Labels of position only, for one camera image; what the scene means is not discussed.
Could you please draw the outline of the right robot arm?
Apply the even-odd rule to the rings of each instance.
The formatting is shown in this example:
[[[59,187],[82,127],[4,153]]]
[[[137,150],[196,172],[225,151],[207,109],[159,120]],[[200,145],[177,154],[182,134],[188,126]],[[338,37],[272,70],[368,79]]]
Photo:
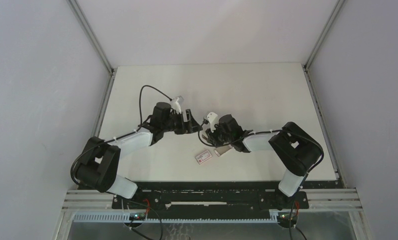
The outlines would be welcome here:
[[[276,190],[276,203],[282,208],[295,203],[295,194],[325,156],[322,146],[292,121],[281,129],[253,131],[243,129],[230,114],[219,117],[210,112],[202,124],[209,128],[199,139],[209,147],[230,146],[240,153],[275,152],[286,168]]]

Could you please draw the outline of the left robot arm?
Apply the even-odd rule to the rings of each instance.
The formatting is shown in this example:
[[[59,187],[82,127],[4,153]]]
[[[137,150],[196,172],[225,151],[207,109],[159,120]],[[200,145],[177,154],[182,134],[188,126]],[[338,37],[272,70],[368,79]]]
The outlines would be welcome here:
[[[78,186],[123,197],[125,204],[136,209],[142,205],[144,196],[137,191],[135,182],[118,175],[120,159],[156,144],[167,132],[184,135],[202,129],[190,109],[177,111],[170,103],[158,102],[137,130],[110,140],[89,138],[71,165],[70,177]]]

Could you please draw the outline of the red white staple box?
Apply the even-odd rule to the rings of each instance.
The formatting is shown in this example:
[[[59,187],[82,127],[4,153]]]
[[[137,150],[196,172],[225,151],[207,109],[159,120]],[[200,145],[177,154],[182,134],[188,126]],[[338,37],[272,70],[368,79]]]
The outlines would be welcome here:
[[[195,160],[199,165],[205,163],[211,158],[212,158],[212,153],[209,150],[205,150],[195,156]]]

